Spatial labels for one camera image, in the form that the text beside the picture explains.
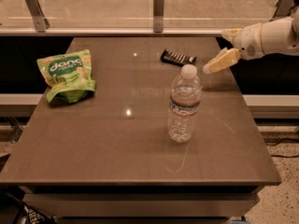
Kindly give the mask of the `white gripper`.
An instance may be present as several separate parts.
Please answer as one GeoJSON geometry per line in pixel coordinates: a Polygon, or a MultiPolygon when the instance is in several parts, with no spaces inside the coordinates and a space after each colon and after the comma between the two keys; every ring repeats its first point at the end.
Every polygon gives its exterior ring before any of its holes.
{"type": "Polygon", "coordinates": [[[235,49],[222,49],[215,58],[204,65],[203,72],[207,75],[219,72],[235,65],[241,58],[243,60],[262,58],[264,56],[261,43],[262,27],[257,23],[243,29],[222,30],[221,36],[230,43],[233,42],[235,49]]]}

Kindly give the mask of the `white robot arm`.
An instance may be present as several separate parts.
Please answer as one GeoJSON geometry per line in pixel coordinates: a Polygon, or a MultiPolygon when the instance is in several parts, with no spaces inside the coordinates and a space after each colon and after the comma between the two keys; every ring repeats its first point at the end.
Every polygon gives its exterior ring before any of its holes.
{"type": "Polygon", "coordinates": [[[203,67],[213,74],[238,63],[240,59],[254,60],[268,54],[299,55],[299,14],[256,23],[239,29],[224,29],[221,36],[233,47],[224,48],[203,67]]]}

